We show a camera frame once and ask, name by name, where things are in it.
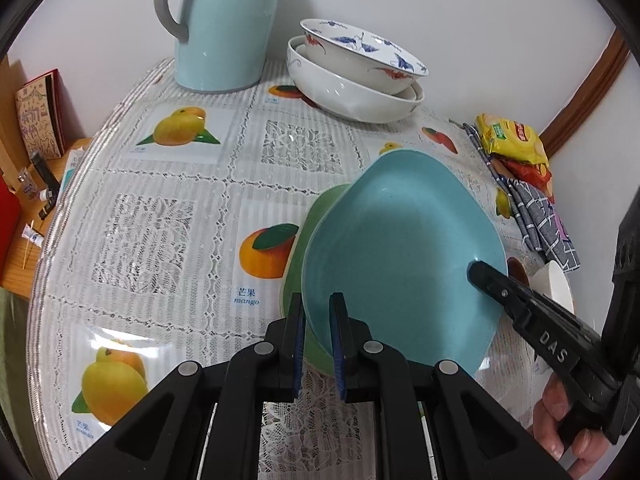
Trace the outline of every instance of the blue and white porcelain bowl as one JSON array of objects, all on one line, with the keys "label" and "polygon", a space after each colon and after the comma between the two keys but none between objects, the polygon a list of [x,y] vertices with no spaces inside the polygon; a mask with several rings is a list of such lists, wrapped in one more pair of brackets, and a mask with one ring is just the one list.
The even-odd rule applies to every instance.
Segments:
[{"label": "blue and white porcelain bowl", "polygon": [[397,94],[429,73],[404,48],[361,28],[312,18],[300,25],[311,61],[373,90]]},{"label": "blue and white porcelain bowl", "polygon": [[309,61],[306,50],[304,36],[289,40],[289,75],[305,96],[333,115],[363,123],[392,123],[410,115],[424,99],[417,82],[397,95],[378,92]]}]

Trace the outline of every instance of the finger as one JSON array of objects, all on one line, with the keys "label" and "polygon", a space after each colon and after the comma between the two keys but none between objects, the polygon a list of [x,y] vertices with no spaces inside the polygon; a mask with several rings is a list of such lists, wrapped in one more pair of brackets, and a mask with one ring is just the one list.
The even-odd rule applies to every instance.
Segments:
[{"label": "finger", "polygon": [[582,430],[575,437],[571,450],[576,458],[597,462],[609,449],[609,441],[601,431]]},{"label": "finger", "polygon": [[552,374],[542,393],[542,402],[546,410],[557,421],[565,418],[569,412],[569,399],[566,396],[564,384],[557,374]]},{"label": "finger", "polygon": [[576,460],[568,469],[569,475],[577,479],[589,471],[609,449],[609,441],[601,431],[582,430],[572,444]]},{"label": "finger", "polygon": [[571,478],[578,480],[581,476],[586,475],[594,465],[595,462],[588,462],[587,460],[579,458],[572,463],[571,467],[566,471],[569,473]]},{"label": "finger", "polygon": [[558,436],[558,422],[546,410],[542,400],[533,407],[533,436],[549,455],[560,460],[564,446]]}]

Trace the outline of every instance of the gray checkered cloth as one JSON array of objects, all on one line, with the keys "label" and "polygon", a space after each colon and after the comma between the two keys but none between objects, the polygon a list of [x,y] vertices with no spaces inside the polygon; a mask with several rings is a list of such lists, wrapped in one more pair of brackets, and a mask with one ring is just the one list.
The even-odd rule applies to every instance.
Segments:
[{"label": "gray checkered cloth", "polygon": [[466,123],[463,126],[498,186],[509,197],[511,211],[527,247],[542,253],[548,262],[558,262],[564,272],[578,269],[578,254],[553,204],[540,190],[526,182],[497,173],[491,165],[491,157],[482,148],[476,128]]}]

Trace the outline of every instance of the yellow snack package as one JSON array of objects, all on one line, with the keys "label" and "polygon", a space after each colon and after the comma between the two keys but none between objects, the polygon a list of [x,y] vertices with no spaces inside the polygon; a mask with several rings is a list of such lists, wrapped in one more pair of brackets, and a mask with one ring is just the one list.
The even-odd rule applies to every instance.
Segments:
[{"label": "yellow snack package", "polygon": [[531,126],[489,114],[479,115],[476,121],[487,154],[495,153],[527,164],[549,164],[545,147]]}]

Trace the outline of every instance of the white bowl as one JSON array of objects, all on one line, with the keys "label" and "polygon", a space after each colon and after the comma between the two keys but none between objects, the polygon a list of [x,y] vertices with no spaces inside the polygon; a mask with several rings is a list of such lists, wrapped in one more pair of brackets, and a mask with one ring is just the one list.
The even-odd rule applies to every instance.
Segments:
[{"label": "white bowl", "polygon": [[569,282],[557,262],[550,261],[533,275],[529,283],[533,290],[544,294],[572,314],[575,314],[574,298],[571,294]]},{"label": "white bowl", "polygon": [[429,74],[405,49],[361,28],[315,19],[300,25],[311,61],[368,88],[393,95]]},{"label": "white bowl", "polygon": [[332,114],[363,123],[391,123],[410,115],[424,99],[418,83],[392,96],[329,72],[306,58],[304,42],[304,36],[289,40],[289,75],[304,95]]}]

